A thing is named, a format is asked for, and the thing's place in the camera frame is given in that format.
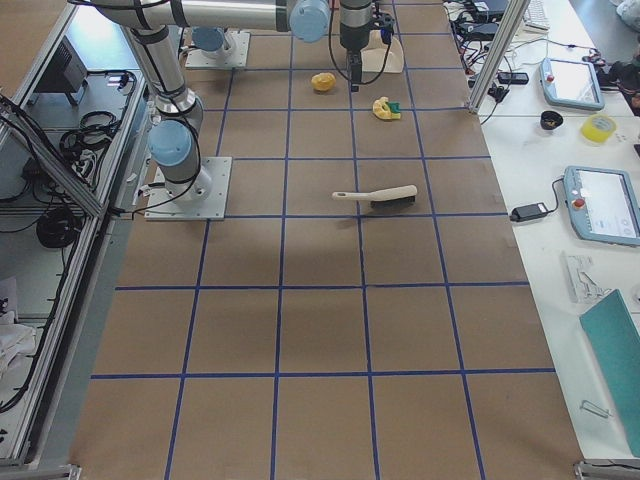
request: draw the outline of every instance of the black round object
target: black round object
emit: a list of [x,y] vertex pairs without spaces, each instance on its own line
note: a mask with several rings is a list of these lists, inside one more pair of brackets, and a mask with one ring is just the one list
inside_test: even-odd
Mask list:
[[38,219],[36,235],[43,247],[63,248],[75,242],[81,227],[80,218],[68,208],[60,207]]
[[553,110],[545,110],[540,115],[540,126],[544,130],[554,130],[562,125],[562,122],[564,122],[562,115]]

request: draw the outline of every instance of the black cup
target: black cup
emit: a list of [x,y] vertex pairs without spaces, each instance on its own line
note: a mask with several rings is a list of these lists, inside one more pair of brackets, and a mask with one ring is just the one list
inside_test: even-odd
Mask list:
[[553,110],[545,110],[540,115],[540,126],[543,130],[555,130],[562,125],[562,122],[564,122],[562,115]]

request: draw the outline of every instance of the yellow object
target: yellow object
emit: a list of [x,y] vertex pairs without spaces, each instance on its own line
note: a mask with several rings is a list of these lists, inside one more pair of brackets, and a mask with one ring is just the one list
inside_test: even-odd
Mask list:
[[323,72],[311,77],[311,85],[317,92],[328,92],[336,84],[336,77],[333,73]]
[[597,113],[587,118],[580,128],[580,132],[593,142],[604,143],[616,131],[616,128],[617,125],[613,118]]
[[373,102],[372,107],[373,114],[380,120],[399,120],[402,114],[397,111],[393,111],[389,106],[389,99],[387,97],[380,97]]

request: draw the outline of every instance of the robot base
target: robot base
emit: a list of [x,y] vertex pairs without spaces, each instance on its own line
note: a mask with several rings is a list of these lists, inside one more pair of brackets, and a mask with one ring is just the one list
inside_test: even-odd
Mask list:
[[[169,202],[145,212],[147,220],[223,220],[227,205],[229,179],[231,178],[231,157],[202,157],[202,167],[213,179],[211,192],[202,200]],[[164,175],[158,168],[153,180],[164,182]],[[171,197],[163,188],[154,189],[149,196],[149,205],[161,203]]]
[[235,44],[233,52],[229,55],[221,53],[213,58],[207,57],[202,50],[189,52],[185,67],[187,70],[231,70],[232,68],[244,68],[247,66],[249,53],[249,32],[227,32]]

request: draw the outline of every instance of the blue tablet frame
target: blue tablet frame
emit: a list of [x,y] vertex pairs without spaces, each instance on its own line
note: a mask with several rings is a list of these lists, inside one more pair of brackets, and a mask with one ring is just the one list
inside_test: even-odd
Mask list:
[[[554,75],[553,67],[551,62],[562,62],[562,63],[571,63],[576,65],[584,65],[589,71],[589,76],[591,78],[591,88],[593,89],[595,101],[593,103],[584,102],[580,100],[574,100],[570,98],[558,98],[556,92],[556,86],[554,82],[547,82],[546,79],[549,75]],[[581,110],[602,110],[604,108],[604,97],[602,96],[602,91],[600,90],[600,84],[598,83],[598,78],[596,77],[596,71],[593,68],[593,65],[588,62],[578,62],[573,60],[562,60],[559,58],[545,58],[542,60],[540,64],[540,84],[542,85],[542,91],[544,92],[544,98],[550,105],[556,105],[559,107],[570,107],[570,108],[578,108]]]
[[[636,235],[638,237],[620,237],[614,235],[603,235],[594,233],[591,231],[591,221],[589,218],[589,212],[587,206],[576,210],[572,206],[572,202],[578,198],[583,198],[580,194],[582,184],[580,183],[579,171],[587,172],[600,172],[611,173],[619,175],[624,179],[625,196],[629,202],[631,216],[635,222]],[[640,245],[640,208],[638,207],[638,201],[633,193],[633,187],[631,186],[631,179],[629,174],[622,170],[611,170],[608,168],[591,168],[591,167],[577,167],[569,166],[564,171],[564,190],[567,199],[567,207],[569,209],[569,218],[571,219],[571,225],[580,238],[585,240],[593,240],[596,242],[615,243],[618,245],[630,245],[637,247]]]

